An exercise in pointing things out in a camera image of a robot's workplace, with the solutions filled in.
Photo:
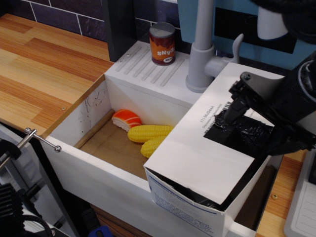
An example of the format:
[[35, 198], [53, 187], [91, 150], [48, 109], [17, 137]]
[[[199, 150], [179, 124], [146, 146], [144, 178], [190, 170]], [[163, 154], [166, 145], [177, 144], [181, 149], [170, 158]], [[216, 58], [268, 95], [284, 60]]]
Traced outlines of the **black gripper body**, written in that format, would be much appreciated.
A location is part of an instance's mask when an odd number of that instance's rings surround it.
[[316, 55], [280, 79], [243, 72], [229, 92], [274, 125], [266, 142], [272, 156], [316, 147]]

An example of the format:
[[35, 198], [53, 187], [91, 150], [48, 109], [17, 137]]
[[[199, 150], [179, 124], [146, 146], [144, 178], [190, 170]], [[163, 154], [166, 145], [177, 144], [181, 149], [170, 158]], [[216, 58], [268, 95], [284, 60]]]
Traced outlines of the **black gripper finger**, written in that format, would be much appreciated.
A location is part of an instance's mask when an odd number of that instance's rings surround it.
[[227, 124], [232, 124], [237, 118], [243, 116], [249, 109], [249, 105], [244, 97], [233, 100], [224, 115]]

